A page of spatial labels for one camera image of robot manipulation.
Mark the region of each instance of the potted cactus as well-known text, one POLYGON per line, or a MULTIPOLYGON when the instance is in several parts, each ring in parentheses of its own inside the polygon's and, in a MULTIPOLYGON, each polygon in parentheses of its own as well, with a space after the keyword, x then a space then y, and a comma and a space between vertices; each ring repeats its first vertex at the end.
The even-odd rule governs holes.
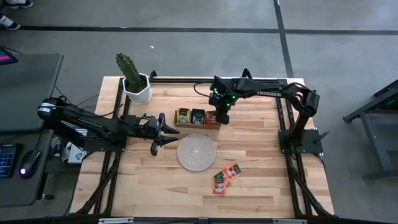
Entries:
POLYGON ((129 56, 122 53, 116 55, 116 62, 125 78, 123 79, 123 90, 131 101, 137 105, 148 104, 152 98, 148 76, 138 73, 134 62, 129 56))

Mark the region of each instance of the wooden tabletop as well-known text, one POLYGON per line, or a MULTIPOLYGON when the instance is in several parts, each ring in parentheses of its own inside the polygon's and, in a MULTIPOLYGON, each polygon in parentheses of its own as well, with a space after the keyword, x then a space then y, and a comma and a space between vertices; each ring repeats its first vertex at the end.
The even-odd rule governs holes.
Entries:
MULTIPOLYGON (((97 114, 113 110, 119 78, 104 77, 97 114)), ((303 80, 290 78, 288 82, 303 83, 303 80)), ((177 108, 214 109, 208 104, 208 98, 193 91, 192 83, 151 83, 151 87, 154 92, 151 102, 144 106, 131 103, 129 114, 147 113, 158 117, 159 113, 165 113, 167 124, 174 127, 177 108)), ((210 92, 208 85, 199 85, 197 90, 204 94, 210 92)), ((280 127, 275 98, 240 99, 228 114, 229 125, 222 125, 220 130, 177 128, 181 133, 173 135, 181 139, 200 133, 213 140, 217 146, 216 161, 204 172, 189 172, 181 167, 176 157, 179 141, 159 148, 157 157, 153 157, 149 151, 152 141, 129 138, 119 167, 112 216, 293 217, 286 161, 277 137, 280 127), (235 162, 243 175, 233 180, 226 195, 213 195, 211 178, 235 162)), ((312 127, 311 119, 307 128, 312 127)), ((71 212, 81 208, 98 186, 103 157, 103 152, 95 152, 83 161, 71 212)), ((325 209, 333 213, 321 162, 311 154, 302 157, 308 187, 325 209)), ((305 211, 302 192, 298 186, 297 189, 300 207, 305 211)))

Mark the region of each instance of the keyboard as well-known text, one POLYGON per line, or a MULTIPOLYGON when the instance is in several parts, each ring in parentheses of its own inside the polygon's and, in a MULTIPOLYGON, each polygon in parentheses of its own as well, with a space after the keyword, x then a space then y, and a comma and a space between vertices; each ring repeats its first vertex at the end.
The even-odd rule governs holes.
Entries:
POLYGON ((0 179, 11 178, 21 144, 0 145, 0 179))

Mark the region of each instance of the white pot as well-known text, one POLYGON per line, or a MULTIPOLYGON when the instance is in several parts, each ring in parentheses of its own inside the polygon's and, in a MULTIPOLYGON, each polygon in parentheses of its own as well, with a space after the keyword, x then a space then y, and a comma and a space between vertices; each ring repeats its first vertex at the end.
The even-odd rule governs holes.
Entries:
POLYGON ((123 91, 127 96, 130 97, 131 101, 133 101, 137 105, 145 105, 150 102, 152 98, 152 89, 150 88, 149 78, 147 75, 140 73, 140 76, 145 77, 147 80, 147 86, 139 93, 132 93, 126 90, 126 78, 123 78, 123 91))

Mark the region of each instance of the computer mouse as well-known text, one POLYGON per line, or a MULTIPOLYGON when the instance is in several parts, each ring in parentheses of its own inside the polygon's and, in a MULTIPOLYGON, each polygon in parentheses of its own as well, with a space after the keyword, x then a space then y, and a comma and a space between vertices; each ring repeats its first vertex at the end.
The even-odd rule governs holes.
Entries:
POLYGON ((40 159, 40 152, 36 150, 28 151, 19 164, 19 176, 23 179, 33 177, 36 172, 37 163, 40 159))

